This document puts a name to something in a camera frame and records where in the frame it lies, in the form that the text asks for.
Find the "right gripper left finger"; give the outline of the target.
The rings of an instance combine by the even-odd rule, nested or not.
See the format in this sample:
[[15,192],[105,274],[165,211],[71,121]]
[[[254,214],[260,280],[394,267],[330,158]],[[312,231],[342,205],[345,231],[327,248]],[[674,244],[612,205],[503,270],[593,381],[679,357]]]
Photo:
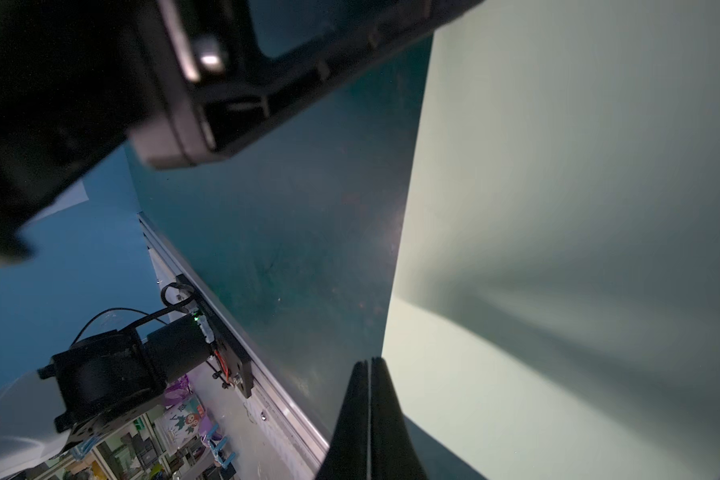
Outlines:
[[357,362],[352,369],[334,434],[316,479],[368,478],[369,401],[368,362]]

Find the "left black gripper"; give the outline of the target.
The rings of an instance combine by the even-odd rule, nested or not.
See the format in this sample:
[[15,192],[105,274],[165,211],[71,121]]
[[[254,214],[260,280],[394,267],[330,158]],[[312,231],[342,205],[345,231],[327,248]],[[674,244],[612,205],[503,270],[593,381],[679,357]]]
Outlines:
[[226,160],[472,8],[372,1],[272,56],[247,1],[0,1],[0,267],[121,143],[155,169]]

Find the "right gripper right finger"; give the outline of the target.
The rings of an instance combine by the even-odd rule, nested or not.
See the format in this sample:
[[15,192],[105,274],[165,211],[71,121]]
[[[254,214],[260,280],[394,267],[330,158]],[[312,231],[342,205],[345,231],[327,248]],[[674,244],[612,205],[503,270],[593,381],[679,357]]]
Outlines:
[[426,479],[384,359],[370,365],[370,478]]

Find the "light green paper sheet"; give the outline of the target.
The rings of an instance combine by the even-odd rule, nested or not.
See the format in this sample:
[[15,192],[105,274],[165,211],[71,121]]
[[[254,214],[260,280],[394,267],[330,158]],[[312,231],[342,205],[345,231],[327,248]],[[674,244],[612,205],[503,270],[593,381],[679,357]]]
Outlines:
[[383,355],[489,479],[720,479],[720,1],[435,33]]

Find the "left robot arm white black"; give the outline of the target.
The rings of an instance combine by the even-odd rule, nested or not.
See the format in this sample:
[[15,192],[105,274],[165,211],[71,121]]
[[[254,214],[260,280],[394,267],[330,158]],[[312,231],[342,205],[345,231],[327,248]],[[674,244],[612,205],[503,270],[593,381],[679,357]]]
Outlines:
[[[373,1],[271,57],[246,1],[0,1],[0,265],[20,229],[130,141],[156,169],[226,160],[472,8]],[[0,389],[0,479],[150,409],[215,353],[194,315],[77,338]]]

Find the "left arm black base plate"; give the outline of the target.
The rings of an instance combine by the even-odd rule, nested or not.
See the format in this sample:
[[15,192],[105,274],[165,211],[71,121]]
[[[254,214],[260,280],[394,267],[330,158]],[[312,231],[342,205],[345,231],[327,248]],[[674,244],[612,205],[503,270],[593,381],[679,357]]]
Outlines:
[[192,297],[187,309],[210,344],[211,354],[218,364],[217,377],[223,380],[226,388],[234,387],[244,399],[249,399],[254,389],[252,356],[185,274],[177,275],[175,282],[179,292]]

